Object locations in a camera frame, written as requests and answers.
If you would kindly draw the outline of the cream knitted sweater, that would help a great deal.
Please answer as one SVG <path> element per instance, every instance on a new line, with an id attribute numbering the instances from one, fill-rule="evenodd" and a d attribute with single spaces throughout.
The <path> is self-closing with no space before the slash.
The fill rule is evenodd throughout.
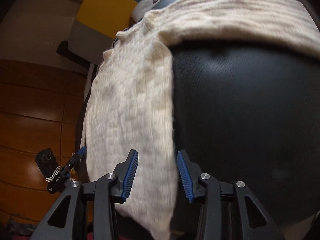
<path id="1" fill-rule="evenodd" d="M 152 10 L 103 54 L 93 81 L 81 144 L 91 181 L 134 148 L 139 153 L 129 200 L 118 211 L 169 239 L 177 194 L 172 54 L 184 40 L 253 40 L 319 56 L 319 31 L 297 0 L 178 0 Z"/>

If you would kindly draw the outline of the black leather ottoman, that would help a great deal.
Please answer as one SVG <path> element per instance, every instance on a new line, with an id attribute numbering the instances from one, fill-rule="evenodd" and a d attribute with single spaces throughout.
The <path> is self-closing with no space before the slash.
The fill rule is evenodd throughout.
<path id="1" fill-rule="evenodd" d="M 287 239 L 319 239 L 319 59 L 252 40 L 171 52 L 176 149 L 243 181 Z"/>

